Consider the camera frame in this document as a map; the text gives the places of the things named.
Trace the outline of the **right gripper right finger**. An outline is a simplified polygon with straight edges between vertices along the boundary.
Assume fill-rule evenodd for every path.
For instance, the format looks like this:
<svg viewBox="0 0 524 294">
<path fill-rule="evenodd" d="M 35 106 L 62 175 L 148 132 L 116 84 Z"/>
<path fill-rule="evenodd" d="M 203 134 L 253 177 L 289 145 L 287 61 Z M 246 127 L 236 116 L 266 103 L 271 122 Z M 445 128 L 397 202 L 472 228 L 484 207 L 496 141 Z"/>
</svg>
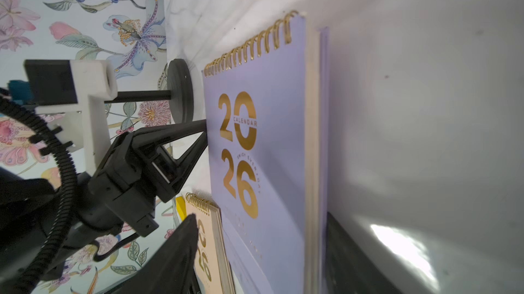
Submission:
<svg viewBox="0 0 524 294">
<path fill-rule="evenodd" d="M 325 282 L 327 293 L 401 292 L 331 213 L 327 215 Z"/>
</svg>

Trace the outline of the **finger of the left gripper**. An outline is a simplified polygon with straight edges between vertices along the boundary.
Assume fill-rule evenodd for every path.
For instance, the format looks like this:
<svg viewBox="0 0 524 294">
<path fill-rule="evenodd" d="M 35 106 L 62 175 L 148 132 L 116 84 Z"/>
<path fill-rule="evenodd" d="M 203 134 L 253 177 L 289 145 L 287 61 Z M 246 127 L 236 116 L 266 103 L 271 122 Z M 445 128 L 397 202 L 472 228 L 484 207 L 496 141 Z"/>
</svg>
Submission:
<svg viewBox="0 0 524 294">
<path fill-rule="evenodd" d="M 132 133 L 133 149 L 154 149 L 196 133 L 206 133 L 206 120 L 166 126 L 143 127 Z"/>
<path fill-rule="evenodd" d="M 167 191 L 170 196 L 180 193 L 206 148 L 207 133 L 203 132 L 180 158 L 168 159 L 165 174 L 169 181 Z"/>
</svg>

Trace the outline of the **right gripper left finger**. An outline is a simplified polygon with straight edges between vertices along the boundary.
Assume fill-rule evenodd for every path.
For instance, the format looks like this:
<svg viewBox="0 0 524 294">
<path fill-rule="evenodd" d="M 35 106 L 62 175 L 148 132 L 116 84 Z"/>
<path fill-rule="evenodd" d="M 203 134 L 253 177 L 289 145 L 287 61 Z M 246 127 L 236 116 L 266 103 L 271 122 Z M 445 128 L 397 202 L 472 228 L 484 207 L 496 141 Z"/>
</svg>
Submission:
<svg viewBox="0 0 524 294">
<path fill-rule="evenodd" d="M 134 276 L 108 290 L 122 294 L 200 293 L 194 271 L 199 230 L 194 214 L 158 249 L 155 255 Z"/>
</svg>

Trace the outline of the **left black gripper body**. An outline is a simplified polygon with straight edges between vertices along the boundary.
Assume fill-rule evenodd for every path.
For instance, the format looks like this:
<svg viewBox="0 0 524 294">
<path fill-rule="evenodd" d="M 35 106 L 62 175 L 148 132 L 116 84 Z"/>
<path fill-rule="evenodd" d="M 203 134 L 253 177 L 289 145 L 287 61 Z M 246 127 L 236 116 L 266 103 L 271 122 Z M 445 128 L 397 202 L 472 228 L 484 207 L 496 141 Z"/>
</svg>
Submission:
<svg viewBox="0 0 524 294">
<path fill-rule="evenodd" d="M 106 234 L 129 224 L 141 237 L 158 228 L 155 221 L 155 199 L 163 178 L 156 179 L 151 165 L 154 149 L 133 149 L 132 133 L 119 135 L 111 144 L 96 172 L 81 183 L 77 217 L 91 230 Z"/>
</svg>

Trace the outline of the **purple calendar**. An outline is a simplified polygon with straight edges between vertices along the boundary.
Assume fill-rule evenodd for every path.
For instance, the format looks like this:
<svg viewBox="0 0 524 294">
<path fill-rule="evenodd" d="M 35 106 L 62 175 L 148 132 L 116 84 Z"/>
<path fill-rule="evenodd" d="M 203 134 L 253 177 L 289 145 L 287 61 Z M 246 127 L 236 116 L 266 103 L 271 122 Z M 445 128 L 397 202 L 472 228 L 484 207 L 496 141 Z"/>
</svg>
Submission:
<svg viewBox="0 0 524 294">
<path fill-rule="evenodd" d="M 296 11 L 203 69 L 212 198 L 245 293 L 322 293 L 328 38 Z"/>
</svg>

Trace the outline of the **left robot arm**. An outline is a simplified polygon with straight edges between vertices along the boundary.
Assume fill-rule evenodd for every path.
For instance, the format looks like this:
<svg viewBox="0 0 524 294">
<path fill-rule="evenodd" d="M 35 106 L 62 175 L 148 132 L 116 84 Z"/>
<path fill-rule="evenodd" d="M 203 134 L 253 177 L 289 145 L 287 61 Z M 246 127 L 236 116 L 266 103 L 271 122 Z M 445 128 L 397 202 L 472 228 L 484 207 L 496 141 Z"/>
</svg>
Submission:
<svg viewBox="0 0 524 294">
<path fill-rule="evenodd" d="M 124 224 L 134 237 L 158 228 L 155 202 L 183 188 L 207 147 L 204 120 L 146 127 L 119 135 L 93 175 L 77 173 L 68 145 L 44 119 L 7 98 L 1 113 L 32 131 L 54 157 L 61 186 L 1 171 L 1 290 L 31 293 L 42 280 L 57 279 L 66 259 Z"/>
</svg>

